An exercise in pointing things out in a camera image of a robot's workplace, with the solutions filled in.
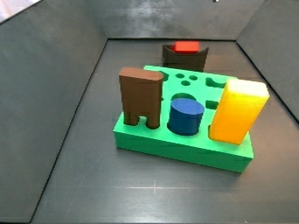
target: green block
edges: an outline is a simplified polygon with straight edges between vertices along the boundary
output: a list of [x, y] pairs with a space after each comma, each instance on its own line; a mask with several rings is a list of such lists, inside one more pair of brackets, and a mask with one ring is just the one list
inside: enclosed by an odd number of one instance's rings
[[[208, 129], [224, 84], [227, 79], [236, 79], [236, 77], [159, 66], [146, 66], [144, 69], [160, 71], [164, 75], [162, 124], [158, 129], [148, 129], [146, 118], [140, 117], [136, 126], [124, 125], [124, 114], [121, 114], [113, 129], [116, 147], [198, 165], [243, 172], [254, 158], [250, 134], [247, 133], [242, 145], [212, 141], [208, 138]], [[179, 97], [196, 99], [206, 107], [200, 131], [194, 136], [179, 136], [167, 129], [171, 101]]]

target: yellow rectangular block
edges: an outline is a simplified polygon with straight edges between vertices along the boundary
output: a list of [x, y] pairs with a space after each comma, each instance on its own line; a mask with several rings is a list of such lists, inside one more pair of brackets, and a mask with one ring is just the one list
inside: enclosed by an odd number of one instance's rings
[[240, 144], [268, 97], [264, 83], [228, 80], [210, 126], [210, 139]]

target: cylinder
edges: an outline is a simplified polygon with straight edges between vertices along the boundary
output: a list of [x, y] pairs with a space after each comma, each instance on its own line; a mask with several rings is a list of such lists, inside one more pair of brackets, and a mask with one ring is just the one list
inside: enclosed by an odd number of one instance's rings
[[191, 99], [172, 100], [168, 129], [180, 136], [192, 136], [199, 132], [204, 107]]

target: red cube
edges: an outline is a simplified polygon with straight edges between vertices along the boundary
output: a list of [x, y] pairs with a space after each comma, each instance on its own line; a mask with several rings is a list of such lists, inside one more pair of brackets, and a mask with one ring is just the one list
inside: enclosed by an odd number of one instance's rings
[[199, 41], [176, 41], [172, 47], [176, 53], [196, 53], [200, 50]]

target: brown arch block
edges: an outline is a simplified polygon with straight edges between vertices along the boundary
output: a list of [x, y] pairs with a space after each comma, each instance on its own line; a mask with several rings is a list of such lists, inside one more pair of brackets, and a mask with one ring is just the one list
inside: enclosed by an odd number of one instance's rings
[[124, 110], [124, 124], [138, 125], [139, 116], [147, 117], [146, 126], [160, 126], [164, 75], [140, 68], [124, 67], [119, 72]]

